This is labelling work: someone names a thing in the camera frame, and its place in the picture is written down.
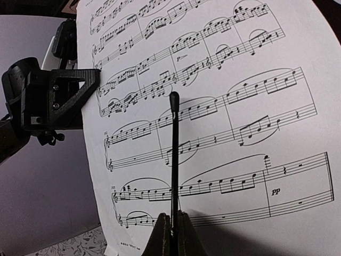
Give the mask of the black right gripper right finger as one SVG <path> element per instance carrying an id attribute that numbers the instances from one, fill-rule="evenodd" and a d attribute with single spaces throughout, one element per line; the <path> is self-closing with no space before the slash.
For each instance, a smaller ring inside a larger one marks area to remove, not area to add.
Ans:
<path id="1" fill-rule="evenodd" d="M 207 256 L 189 215 L 182 211 L 178 211 L 178 254 Z"/>

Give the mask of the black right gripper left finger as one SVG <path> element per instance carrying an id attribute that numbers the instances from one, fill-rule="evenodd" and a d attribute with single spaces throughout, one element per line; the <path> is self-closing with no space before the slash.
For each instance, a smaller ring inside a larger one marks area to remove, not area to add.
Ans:
<path id="1" fill-rule="evenodd" d="M 166 213 L 161 213 L 158 215 L 157 221 L 142 256 L 169 256 L 170 243 L 170 218 Z"/>

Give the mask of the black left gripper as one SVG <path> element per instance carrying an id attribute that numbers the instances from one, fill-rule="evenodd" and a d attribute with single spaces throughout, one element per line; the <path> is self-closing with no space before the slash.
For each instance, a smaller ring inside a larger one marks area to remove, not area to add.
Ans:
<path id="1" fill-rule="evenodd" d="M 15 62 L 1 78 L 10 121 L 24 132 L 82 129 L 82 107 L 98 88 L 100 72 L 42 70 L 35 57 Z"/>

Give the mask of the black music stand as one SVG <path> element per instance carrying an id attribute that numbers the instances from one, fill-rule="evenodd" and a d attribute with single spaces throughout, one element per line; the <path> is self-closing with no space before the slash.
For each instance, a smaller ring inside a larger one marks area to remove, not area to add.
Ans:
<path id="1" fill-rule="evenodd" d="M 171 235 L 173 238 L 178 233 L 178 140 L 179 140 L 179 109 L 180 96 L 177 92 L 169 95 L 170 109 L 172 112 L 172 195 L 171 195 Z"/>

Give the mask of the sheet music booklet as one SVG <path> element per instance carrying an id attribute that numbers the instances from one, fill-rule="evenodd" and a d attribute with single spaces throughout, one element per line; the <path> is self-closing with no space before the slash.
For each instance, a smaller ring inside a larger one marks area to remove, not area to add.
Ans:
<path id="1" fill-rule="evenodd" d="M 80 1 L 78 63 L 105 255 L 179 207 L 210 255 L 340 255 L 340 44 L 313 1 Z"/>

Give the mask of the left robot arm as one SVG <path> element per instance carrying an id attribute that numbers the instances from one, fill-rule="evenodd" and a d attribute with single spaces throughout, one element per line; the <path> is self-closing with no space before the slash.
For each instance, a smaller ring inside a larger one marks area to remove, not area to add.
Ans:
<path id="1" fill-rule="evenodd" d="M 1 119 L 1 162 L 36 137 L 54 146 L 62 130 L 83 127 L 81 109 L 100 85 L 99 69 L 42 70 L 36 58 L 17 61 L 2 76 L 8 113 Z"/>

